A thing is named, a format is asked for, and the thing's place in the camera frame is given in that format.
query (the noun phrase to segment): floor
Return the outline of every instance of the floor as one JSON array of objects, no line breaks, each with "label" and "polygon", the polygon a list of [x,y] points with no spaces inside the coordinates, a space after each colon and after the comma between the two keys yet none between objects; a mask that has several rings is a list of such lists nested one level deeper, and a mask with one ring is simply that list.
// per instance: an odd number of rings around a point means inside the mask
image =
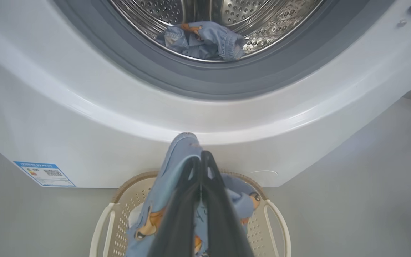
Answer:
[{"label": "floor", "polygon": [[[0,154],[0,256],[88,256],[114,192],[42,188]],[[266,192],[294,257],[411,256],[411,100]]]}]

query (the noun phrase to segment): garment in basket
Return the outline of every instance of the garment in basket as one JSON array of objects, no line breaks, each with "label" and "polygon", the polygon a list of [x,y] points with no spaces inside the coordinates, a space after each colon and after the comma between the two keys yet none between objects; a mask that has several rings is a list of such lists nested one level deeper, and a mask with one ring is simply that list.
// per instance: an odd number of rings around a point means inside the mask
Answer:
[{"label": "garment in basket", "polygon": [[244,54],[243,37],[212,21],[169,26],[157,41],[174,52],[204,60],[233,61]]},{"label": "garment in basket", "polygon": [[[181,133],[169,146],[160,172],[147,194],[138,220],[128,228],[129,245],[126,257],[146,257],[158,232],[169,197],[175,189],[186,161],[197,156],[201,158],[202,147],[192,133]],[[260,196],[246,182],[222,174],[226,191],[230,196],[245,231],[249,218],[260,202]],[[194,218],[194,254],[196,257],[208,256],[207,208],[199,203]]]}]

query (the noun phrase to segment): white basket handle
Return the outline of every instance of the white basket handle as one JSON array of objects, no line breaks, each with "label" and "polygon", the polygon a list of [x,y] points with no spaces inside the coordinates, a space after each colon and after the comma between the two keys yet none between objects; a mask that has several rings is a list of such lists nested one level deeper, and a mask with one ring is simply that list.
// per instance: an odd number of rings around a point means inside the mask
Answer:
[{"label": "white basket handle", "polygon": [[269,199],[265,200],[263,202],[264,205],[264,216],[266,217],[266,222],[269,227],[269,234],[272,240],[272,245],[274,246],[274,250],[277,253],[277,245],[275,244],[275,239],[274,239],[274,233],[272,232],[272,228],[270,226],[269,222],[269,215],[267,213],[267,208],[271,208],[272,211],[275,213],[275,216],[277,217],[277,220],[280,223],[280,226],[283,231],[283,239],[284,239],[284,244],[285,244],[285,257],[291,257],[291,238],[290,238],[290,232],[288,231],[288,226],[286,225],[285,219],[282,216],[282,213],[279,211],[277,206],[275,206]]},{"label": "white basket handle", "polygon": [[90,247],[90,257],[97,257],[98,256],[98,245],[99,240],[101,238],[102,229],[104,227],[104,223],[106,222],[109,215],[111,216],[109,219],[109,227],[107,228],[107,236],[106,242],[104,243],[104,250],[103,250],[103,257],[107,257],[109,254],[109,247],[111,243],[112,235],[112,228],[115,219],[115,210],[113,210],[115,203],[109,203],[109,205],[103,210],[101,217],[96,224],[95,232],[93,233],[93,238],[91,239],[91,247]]}]

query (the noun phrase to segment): beige plastic basket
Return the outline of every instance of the beige plastic basket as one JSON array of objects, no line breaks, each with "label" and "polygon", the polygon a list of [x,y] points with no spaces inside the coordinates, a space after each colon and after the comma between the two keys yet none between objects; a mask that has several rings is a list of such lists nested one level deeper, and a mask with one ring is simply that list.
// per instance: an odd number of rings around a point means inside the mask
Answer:
[{"label": "beige plastic basket", "polygon": [[[261,196],[261,204],[254,211],[248,222],[247,238],[255,257],[279,257],[274,234],[269,223],[268,208],[272,209],[283,232],[284,256],[291,257],[291,240],[285,220],[279,209],[269,200],[261,187],[249,177],[238,173],[230,173],[249,183]],[[142,204],[150,191],[158,172],[146,172],[126,181],[114,195],[96,224],[91,240],[90,257],[98,256],[98,244],[104,227],[109,218],[106,239],[104,241],[103,257],[123,257],[128,246],[126,234],[129,213]]]}]

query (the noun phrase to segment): laundry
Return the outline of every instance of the laundry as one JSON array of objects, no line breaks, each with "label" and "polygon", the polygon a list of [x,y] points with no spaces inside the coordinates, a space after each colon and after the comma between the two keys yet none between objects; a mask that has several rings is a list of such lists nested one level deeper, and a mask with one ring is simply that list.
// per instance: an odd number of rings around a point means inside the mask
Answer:
[{"label": "laundry", "polygon": [[156,40],[172,51],[198,59],[234,61],[244,55],[243,36],[212,21],[169,26]]},{"label": "laundry", "polygon": [[[127,228],[129,244],[126,257],[146,257],[158,233],[169,198],[172,195],[183,167],[192,157],[201,157],[202,147],[192,133],[182,133],[171,143],[152,189],[147,194],[136,222],[130,214]],[[259,206],[260,195],[246,182],[222,174],[222,179],[238,220],[245,232],[253,211]],[[209,256],[207,238],[207,207],[199,202],[194,215],[194,255]]]}]

